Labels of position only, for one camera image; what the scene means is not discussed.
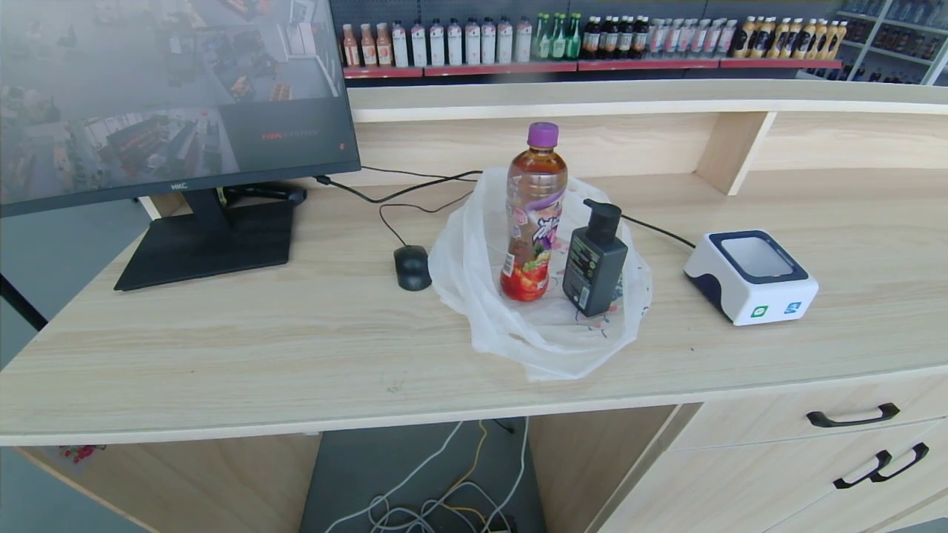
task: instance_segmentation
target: monitor screen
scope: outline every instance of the monitor screen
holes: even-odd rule
[[[0,211],[357,170],[328,0],[0,0]]]

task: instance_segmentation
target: drawer handle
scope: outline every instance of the drawer handle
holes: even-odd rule
[[[838,488],[838,489],[840,489],[840,490],[842,490],[842,489],[844,489],[844,488],[856,487],[857,485],[859,485],[859,484],[862,483],[863,481],[865,481],[865,480],[867,480],[867,479],[870,479],[870,478],[871,478],[873,475],[875,475],[879,470],[885,468],[885,466],[888,465],[890,461],[892,461],[892,454],[889,453],[888,451],[882,450],[882,451],[880,451],[879,453],[876,453],[876,461],[878,461],[879,464],[876,465],[876,468],[875,468],[875,469],[872,469],[872,471],[871,471],[870,473],[864,475],[863,477],[857,479],[856,481],[854,481],[854,482],[852,482],[852,483],[846,481],[846,480],[843,479],[843,478],[839,478],[839,479],[837,479],[837,480],[835,480],[835,481],[832,482],[833,486],[836,487],[836,488]]]
[[[892,475],[886,476],[879,473],[879,469],[875,469],[875,471],[873,471],[872,474],[869,476],[869,479],[872,481],[872,483],[882,483],[884,481],[888,481],[894,478],[895,476],[901,474],[902,472],[908,469],[911,469],[912,467],[915,466],[916,463],[924,459],[925,455],[928,455],[928,447],[925,446],[925,443],[923,442],[920,442],[919,444],[912,447],[912,451],[915,452],[915,459],[912,459],[911,463],[900,468],[899,471],[895,472]]]
[[[807,413],[807,418],[810,420],[810,423],[817,428],[844,428],[846,426],[862,426],[864,424],[885,422],[886,420],[895,418],[895,415],[899,414],[900,412],[899,408],[896,407],[894,403],[884,403],[880,405],[878,409],[882,413],[882,416],[877,418],[867,418],[865,420],[852,420],[850,422],[837,422],[835,420],[830,420],[830,418],[822,411],[813,411]]]

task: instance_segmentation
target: yellow cable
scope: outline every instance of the yellow cable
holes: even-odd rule
[[[467,481],[467,478],[468,478],[472,473],[474,473],[474,469],[477,468],[477,462],[478,462],[478,460],[481,458],[481,448],[483,448],[483,441],[487,439],[487,428],[485,428],[485,427],[483,426],[483,420],[478,420],[478,421],[477,421],[477,425],[478,425],[478,427],[481,428],[481,442],[477,443],[477,451],[474,452],[474,464],[471,465],[470,470],[468,470],[467,473],[466,473],[461,479],[459,479],[454,485],[452,485],[451,488],[449,488],[449,489],[447,490],[447,492],[450,492],[451,490],[454,490],[455,488],[457,488],[458,485],[460,485],[461,483]],[[443,507],[446,507],[446,508],[451,509],[451,510],[454,510],[454,511],[468,511],[468,512],[472,512],[472,513],[476,514],[476,515],[478,516],[478,518],[481,519],[481,524],[487,525],[487,519],[484,517],[483,514],[481,514],[481,511],[479,511],[479,510],[477,510],[477,509],[474,509],[474,508],[471,508],[471,507],[454,507],[454,506],[451,506],[451,505],[448,505],[448,504],[444,504],[444,503],[441,503],[441,505],[442,505]]]

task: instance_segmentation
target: monitor base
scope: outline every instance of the monitor base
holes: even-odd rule
[[[272,267],[289,261],[292,203],[273,202],[224,211],[218,202],[216,209],[199,209],[208,205],[209,193],[217,202],[214,190],[185,193],[194,214],[152,222],[118,278],[115,290]],[[209,216],[218,224],[209,224]]]

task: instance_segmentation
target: white plastic bag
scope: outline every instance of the white plastic bag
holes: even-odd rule
[[[571,177],[546,294],[530,303],[502,296],[509,239],[506,179],[505,169],[485,171],[465,204],[447,219],[428,258],[434,290],[447,306],[467,315],[475,350],[522,363],[531,380],[579,379],[636,339],[651,304],[651,272],[635,253],[623,222],[618,237],[629,246],[629,255],[610,310],[587,318],[567,300],[562,280],[569,239],[589,223],[583,200],[609,202],[602,191]]]

